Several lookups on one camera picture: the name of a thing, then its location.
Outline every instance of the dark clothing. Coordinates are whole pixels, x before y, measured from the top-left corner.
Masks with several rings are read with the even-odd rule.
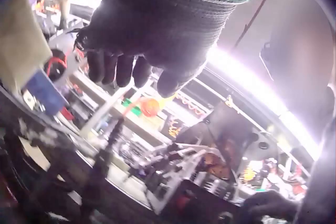
[[[336,117],[324,132],[323,149],[293,224],[335,224]]]

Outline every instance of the orange ball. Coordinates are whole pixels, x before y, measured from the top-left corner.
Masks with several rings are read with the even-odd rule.
[[[160,111],[160,104],[155,99],[148,99],[141,103],[140,109],[145,116],[152,117]]]

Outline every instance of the fluorescent light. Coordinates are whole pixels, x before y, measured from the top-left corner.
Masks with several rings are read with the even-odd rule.
[[[277,116],[287,111],[285,104],[252,71],[217,47],[208,52],[209,62],[265,104]]]
[[[208,60],[214,67],[222,70],[227,76],[236,81],[279,116],[282,123],[293,133],[312,158],[314,160],[318,159],[320,153],[318,145],[314,142],[308,131],[301,122],[288,111],[288,108],[275,92],[260,78],[233,57],[221,51],[217,46],[209,50]]]
[[[319,156],[319,147],[301,122],[289,111],[282,114],[279,119],[293,133],[302,146],[316,161]]]
[[[101,4],[101,0],[71,0],[71,3],[80,6],[87,6],[92,9],[97,9],[98,6]]]

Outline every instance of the hand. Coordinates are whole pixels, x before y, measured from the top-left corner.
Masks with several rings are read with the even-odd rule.
[[[195,47],[195,38],[167,34],[167,20],[129,11],[118,0],[102,0],[88,26],[78,32],[75,46],[87,52],[89,77],[118,86],[134,77],[136,87],[148,80],[152,67],[163,69],[157,83],[162,97],[170,97],[196,76],[205,65],[208,48]]]
[[[245,200],[241,207],[239,224],[262,223],[263,216],[293,221],[298,203],[285,199],[274,190],[259,192]]]

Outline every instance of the black knit glove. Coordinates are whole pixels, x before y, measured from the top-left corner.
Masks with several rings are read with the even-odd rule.
[[[298,210],[298,202],[287,200],[278,192],[270,190],[252,195],[245,200],[240,210],[238,224],[259,224],[265,215],[291,222]]]
[[[157,91],[173,95],[204,67],[207,51],[239,3],[248,0],[102,0],[76,46],[87,51],[94,82],[144,85],[163,70]]]

